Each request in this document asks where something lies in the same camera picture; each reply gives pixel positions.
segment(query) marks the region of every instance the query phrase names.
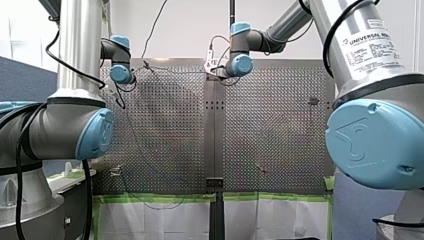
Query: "light blue joint cap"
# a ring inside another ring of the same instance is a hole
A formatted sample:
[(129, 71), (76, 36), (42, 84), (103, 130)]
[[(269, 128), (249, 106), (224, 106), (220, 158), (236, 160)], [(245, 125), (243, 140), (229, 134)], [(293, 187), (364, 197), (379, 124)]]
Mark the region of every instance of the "light blue joint cap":
[(109, 72), (110, 78), (119, 84), (128, 84), (131, 82), (130, 71), (121, 64), (116, 64)]
[(0, 102), (0, 114), (11, 112), (15, 109), (21, 108), (31, 103), (36, 103), (36, 102), (32, 102), (32, 101)]
[(112, 35), (110, 37), (110, 40), (112, 40), (113, 42), (125, 47), (126, 49), (130, 49), (130, 40), (125, 37), (125, 36), (121, 36), (121, 35)]
[(243, 77), (253, 69), (253, 61), (249, 55), (240, 54), (231, 62), (231, 70), (235, 77)]
[(424, 186), (424, 124), (392, 103), (358, 99), (328, 120), (327, 149), (342, 172), (376, 189)]
[(247, 22), (236, 22), (231, 25), (230, 34), (231, 36), (237, 35), (239, 33), (249, 31), (250, 24)]
[(75, 158), (94, 159), (103, 156), (112, 140), (114, 117), (107, 108), (98, 110), (87, 122), (78, 139)]

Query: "metal bracket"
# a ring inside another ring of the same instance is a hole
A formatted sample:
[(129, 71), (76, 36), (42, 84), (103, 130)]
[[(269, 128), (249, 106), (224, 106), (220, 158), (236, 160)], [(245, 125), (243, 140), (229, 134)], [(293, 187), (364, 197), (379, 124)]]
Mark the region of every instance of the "metal bracket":
[(206, 178), (206, 187), (208, 188), (223, 188), (224, 179), (223, 178)]

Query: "gray partition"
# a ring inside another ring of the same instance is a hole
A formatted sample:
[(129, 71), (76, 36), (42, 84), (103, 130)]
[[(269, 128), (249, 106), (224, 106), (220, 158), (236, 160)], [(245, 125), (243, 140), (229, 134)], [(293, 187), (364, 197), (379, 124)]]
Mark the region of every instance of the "gray partition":
[(204, 193), (212, 177), (223, 177), (226, 191), (325, 191), (334, 84), (321, 61), (256, 60), (232, 87), (207, 78), (202, 59), (147, 62), (152, 69), (136, 71), (135, 91), (122, 93), (126, 110), (106, 97), (116, 127), (104, 163), (123, 173), (100, 173), (96, 193)]

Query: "metal pole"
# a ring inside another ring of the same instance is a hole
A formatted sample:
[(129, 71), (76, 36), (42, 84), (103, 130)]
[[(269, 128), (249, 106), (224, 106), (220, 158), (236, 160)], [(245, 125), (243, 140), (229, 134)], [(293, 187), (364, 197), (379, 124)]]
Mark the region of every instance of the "metal pole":
[[(102, 0), (63, 0), (59, 57), (74, 68), (99, 77)], [(59, 65), (57, 91), (52, 98), (101, 101), (98, 83)]]
[(236, 0), (230, 0), (230, 27), (236, 22)]

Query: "metal stand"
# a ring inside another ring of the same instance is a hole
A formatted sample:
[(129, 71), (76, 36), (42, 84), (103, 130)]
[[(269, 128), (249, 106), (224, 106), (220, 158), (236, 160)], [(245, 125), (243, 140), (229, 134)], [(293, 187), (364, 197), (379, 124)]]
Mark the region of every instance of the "metal stand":
[(216, 196), (210, 205), (210, 240), (225, 240), (223, 135), (225, 128), (225, 88), (216, 77), (205, 81), (205, 176), (206, 188)]

